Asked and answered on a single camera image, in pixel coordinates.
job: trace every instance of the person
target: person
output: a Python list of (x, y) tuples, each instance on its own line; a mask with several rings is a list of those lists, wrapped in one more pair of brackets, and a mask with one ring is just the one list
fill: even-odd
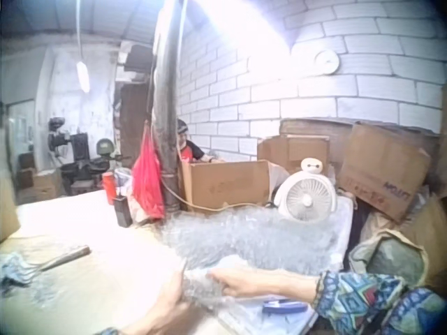
[(182, 161), (192, 163), (194, 161), (206, 163), (221, 163), (223, 160), (208, 156), (201, 148), (188, 140), (188, 126), (185, 121), (177, 119), (177, 144)]
[(447, 316), (446, 300), (428, 288), (407, 290), (399, 276), (302, 276), (251, 268), (214, 269), (209, 276), (232, 297), (279, 295), (307, 302), (337, 334), (435, 334)]
[(111, 327), (95, 335), (159, 335), (176, 322), (181, 322), (182, 316), (189, 309), (189, 304), (182, 301), (184, 267), (183, 262), (179, 269), (173, 272), (145, 316), (123, 329)]

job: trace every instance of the black cap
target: black cap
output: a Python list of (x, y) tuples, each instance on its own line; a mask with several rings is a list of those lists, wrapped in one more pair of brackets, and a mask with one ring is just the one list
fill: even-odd
[(183, 134), (188, 131), (188, 126), (185, 121), (177, 119), (177, 134)]

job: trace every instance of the white fan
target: white fan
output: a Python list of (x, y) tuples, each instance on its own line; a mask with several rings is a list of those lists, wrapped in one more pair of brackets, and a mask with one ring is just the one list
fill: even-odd
[(323, 164), (318, 159), (304, 159), (301, 168), (279, 187), (274, 204), (287, 218), (303, 223), (323, 221), (337, 208), (335, 188), (320, 174)]

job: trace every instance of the red plastic bag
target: red plastic bag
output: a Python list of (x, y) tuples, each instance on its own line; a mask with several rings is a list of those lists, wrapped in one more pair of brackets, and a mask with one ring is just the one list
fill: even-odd
[(149, 134), (149, 125), (146, 121), (140, 157), (132, 170), (133, 196), (151, 218), (163, 218), (165, 209), (160, 188), (160, 162)]

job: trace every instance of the blue scissors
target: blue scissors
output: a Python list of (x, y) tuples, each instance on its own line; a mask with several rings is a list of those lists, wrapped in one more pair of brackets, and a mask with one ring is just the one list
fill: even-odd
[(293, 301), (290, 299), (279, 299), (266, 301), (263, 304), (263, 313), (269, 314), (293, 314), (304, 313), (308, 305), (304, 302)]

